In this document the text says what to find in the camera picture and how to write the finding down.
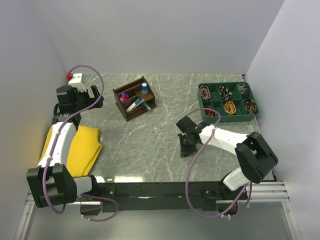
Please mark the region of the dark purple highlighter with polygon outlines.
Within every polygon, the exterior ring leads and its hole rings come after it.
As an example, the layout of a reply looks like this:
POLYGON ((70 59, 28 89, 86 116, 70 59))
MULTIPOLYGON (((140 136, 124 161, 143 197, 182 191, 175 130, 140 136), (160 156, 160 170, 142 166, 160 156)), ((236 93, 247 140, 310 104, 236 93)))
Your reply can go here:
POLYGON ((122 97, 125 97, 125 98, 129 98, 129 95, 128 95, 127 93, 125 93, 125 92, 122 92, 122 93, 121 93, 121 96, 122 96, 122 97))

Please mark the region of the light green clip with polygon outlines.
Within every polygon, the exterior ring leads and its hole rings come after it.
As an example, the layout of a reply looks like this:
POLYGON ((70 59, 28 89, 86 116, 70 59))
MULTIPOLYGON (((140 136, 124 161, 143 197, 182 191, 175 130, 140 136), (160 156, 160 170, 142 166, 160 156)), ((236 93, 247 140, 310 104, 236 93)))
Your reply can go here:
POLYGON ((151 107, 148 106, 147 104, 145 104, 144 106, 145 106, 145 108, 147 108, 148 111, 152 111, 151 107))

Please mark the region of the blue capped small bottle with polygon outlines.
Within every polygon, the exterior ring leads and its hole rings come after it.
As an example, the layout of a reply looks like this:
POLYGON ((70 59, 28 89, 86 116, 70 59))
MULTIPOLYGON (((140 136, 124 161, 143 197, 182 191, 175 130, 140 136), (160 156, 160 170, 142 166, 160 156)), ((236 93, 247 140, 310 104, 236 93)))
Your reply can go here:
POLYGON ((146 82, 141 84, 141 91, 144 95, 148 94, 148 84, 146 82))

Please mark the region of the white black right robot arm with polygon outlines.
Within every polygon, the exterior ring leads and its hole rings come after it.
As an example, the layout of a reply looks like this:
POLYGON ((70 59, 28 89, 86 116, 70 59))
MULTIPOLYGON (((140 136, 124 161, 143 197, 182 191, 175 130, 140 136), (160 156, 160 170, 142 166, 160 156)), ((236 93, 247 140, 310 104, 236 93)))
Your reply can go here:
POLYGON ((194 165, 200 154, 209 146, 219 148, 236 156, 239 166, 228 172, 213 189, 203 189, 200 193, 213 199, 231 199, 243 186, 260 184, 279 160, 263 136, 256 131, 250 134, 236 133, 217 126, 192 121, 188 116, 176 123, 180 130, 179 144, 182 158, 192 156, 194 165))

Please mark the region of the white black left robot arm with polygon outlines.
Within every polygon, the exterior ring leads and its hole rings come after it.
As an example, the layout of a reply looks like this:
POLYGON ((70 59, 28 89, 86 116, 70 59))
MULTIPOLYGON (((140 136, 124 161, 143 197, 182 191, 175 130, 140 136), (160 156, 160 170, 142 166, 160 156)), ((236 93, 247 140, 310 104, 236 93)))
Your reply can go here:
POLYGON ((37 167, 27 171, 26 179, 38 208, 46 208, 76 201, 83 195, 88 201, 96 200, 100 188, 93 175, 73 177, 67 169, 72 141, 78 132, 80 113, 101 108, 103 96, 98 88, 91 86, 93 97, 87 90, 81 92, 71 85, 56 89, 58 103, 53 109, 52 132, 47 148, 37 167))

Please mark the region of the red black rolled band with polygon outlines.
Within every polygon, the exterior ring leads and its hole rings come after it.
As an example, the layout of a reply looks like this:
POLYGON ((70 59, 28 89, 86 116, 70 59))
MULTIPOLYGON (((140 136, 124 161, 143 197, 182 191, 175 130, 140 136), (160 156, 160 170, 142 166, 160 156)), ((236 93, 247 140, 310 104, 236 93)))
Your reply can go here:
POLYGON ((205 108, 204 113, 206 116, 215 117, 217 115, 214 111, 212 111, 213 108, 210 107, 209 105, 205 105, 204 108, 205 108))

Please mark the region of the pink black rolled band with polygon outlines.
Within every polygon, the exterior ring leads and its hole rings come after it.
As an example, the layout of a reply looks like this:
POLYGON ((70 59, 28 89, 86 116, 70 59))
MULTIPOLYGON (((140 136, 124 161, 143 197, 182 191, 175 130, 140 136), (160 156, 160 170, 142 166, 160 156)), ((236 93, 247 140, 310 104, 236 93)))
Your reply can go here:
POLYGON ((199 90, 203 101, 209 101, 211 99, 211 92, 207 85, 201 85, 199 90))

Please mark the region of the brown wooden desk organizer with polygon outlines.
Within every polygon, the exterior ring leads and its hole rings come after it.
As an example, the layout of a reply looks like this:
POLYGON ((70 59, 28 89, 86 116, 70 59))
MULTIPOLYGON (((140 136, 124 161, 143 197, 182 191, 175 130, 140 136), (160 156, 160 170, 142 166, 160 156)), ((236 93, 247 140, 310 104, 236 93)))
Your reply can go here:
POLYGON ((126 121, 157 107, 155 94, 143 76, 112 91, 115 104, 126 121))

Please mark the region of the yellow folded cloth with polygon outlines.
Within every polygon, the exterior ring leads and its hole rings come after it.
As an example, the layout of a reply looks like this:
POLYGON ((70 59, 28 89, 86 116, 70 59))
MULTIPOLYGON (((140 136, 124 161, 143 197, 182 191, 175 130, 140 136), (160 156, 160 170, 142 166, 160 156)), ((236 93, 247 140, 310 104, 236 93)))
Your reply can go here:
POLYGON ((98 141, 100 129, 87 126, 75 128, 73 124, 67 123, 51 155, 52 145, 61 125, 57 123, 50 128, 37 165, 45 167, 48 158, 52 157, 49 164, 51 167, 55 164, 63 164, 72 177, 87 176, 102 149, 98 141))

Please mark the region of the yellow rolled band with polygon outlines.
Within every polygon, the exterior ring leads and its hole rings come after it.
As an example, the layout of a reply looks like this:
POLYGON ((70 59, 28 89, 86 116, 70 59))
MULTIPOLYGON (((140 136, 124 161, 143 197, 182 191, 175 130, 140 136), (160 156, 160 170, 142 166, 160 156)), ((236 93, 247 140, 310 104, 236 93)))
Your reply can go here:
POLYGON ((226 115, 228 115, 228 116, 235 115, 236 112, 237 112, 237 109, 236 109, 236 105, 234 104, 234 102, 233 101, 227 101, 224 104, 224 111, 225 111, 226 115))

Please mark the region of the black white rolled band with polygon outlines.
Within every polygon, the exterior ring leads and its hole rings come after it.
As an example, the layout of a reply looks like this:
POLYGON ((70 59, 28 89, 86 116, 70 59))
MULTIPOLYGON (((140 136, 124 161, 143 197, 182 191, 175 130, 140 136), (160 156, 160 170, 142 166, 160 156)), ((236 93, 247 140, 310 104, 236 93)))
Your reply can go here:
POLYGON ((229 100, 232 98, 232 92, 226 86, 220 85, 218 89, 222 100, 229 100))

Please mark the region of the green compartment tray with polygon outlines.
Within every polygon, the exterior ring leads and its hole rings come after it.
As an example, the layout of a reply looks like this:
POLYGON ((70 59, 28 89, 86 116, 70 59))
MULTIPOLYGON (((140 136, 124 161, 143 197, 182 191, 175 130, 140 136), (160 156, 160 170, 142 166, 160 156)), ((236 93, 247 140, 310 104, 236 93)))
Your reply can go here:
POLYGON ((253 91, 247 82, 214 82, 198 85, 202 120, 215 123, 248 122, 259 113, 253 91))

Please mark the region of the brown black rolled band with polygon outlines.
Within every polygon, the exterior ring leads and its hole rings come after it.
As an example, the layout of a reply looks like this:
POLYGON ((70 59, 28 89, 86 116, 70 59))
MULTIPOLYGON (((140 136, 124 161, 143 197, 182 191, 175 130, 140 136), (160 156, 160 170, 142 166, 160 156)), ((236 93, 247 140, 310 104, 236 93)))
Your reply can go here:
POLYGON ((257 105, 253 98, 248 98, 243 101, 244 108, 249 115, 257 113, 257 105))

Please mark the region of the grey crumpled item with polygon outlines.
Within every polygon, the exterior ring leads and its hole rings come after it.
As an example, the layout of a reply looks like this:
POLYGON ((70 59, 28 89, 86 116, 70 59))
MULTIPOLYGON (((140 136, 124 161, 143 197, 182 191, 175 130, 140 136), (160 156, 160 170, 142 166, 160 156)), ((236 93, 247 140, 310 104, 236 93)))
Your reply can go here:
POLYGON ((250 87, 245 83, 239 83, 237 85, 238 91, 243 99, 248 99, 250 96, 250 87))

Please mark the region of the black base frame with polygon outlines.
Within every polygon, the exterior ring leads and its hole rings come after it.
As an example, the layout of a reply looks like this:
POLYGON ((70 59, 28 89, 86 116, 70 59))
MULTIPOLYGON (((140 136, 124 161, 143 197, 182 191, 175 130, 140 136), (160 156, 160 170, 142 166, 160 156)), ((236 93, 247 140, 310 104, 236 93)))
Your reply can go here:
MULTIPOLYGON (((108 198, 118 204, 119 211, 189 209, 185 184, 182 181, 98 183, 97 192, 88 192, 84 200, 108 198)), ((195 209, 214 211, 218 201, 234 201, 241 189, 231 191, 219 181, 191 181, 188 196, 195 209)))

